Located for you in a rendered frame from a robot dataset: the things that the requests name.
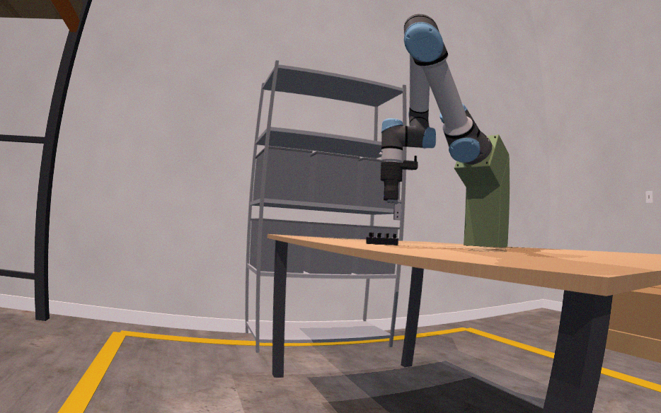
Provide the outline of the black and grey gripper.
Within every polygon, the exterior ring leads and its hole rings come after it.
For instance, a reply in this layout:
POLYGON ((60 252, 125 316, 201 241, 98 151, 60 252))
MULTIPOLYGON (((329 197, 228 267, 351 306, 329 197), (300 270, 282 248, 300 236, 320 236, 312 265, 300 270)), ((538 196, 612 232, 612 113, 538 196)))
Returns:
POLYGON ((400 149, 382 149, 381 152, 379 155, 382 161, 381 181, 384 181, 384 201, 395 204, 393 218, 401 220, 401 200, 397 200, 398 181, 402 182, 403 170, 417 170, 417 156, 414 156, 414 161, 403 161, 403 151, 400 149))

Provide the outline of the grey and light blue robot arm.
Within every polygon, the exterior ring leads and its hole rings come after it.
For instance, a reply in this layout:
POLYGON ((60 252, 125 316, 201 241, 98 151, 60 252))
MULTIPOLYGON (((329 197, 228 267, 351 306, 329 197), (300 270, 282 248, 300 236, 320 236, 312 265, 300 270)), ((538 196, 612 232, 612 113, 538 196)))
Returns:
POLYGON ((409 126, 397 119, 384 120, 381 149, 435 147, 436 131, 428 120, 431 87, 451 157, 460 163, 480 163, 490 154, 492 143, 461 102, 437 29, 435 21, 424 14, 412 15, 404 24, 404 44, 410 54, 409 126))

